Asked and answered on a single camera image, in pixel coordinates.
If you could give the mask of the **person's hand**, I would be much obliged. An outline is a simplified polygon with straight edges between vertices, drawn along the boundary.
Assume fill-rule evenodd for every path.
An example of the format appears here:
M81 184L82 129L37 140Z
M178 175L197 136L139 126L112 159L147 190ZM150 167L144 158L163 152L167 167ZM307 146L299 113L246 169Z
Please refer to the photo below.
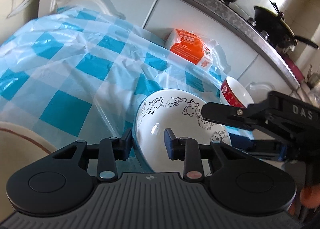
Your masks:
M306 208L313 209L320 204L320 185L304 187L299 195L299 202Z

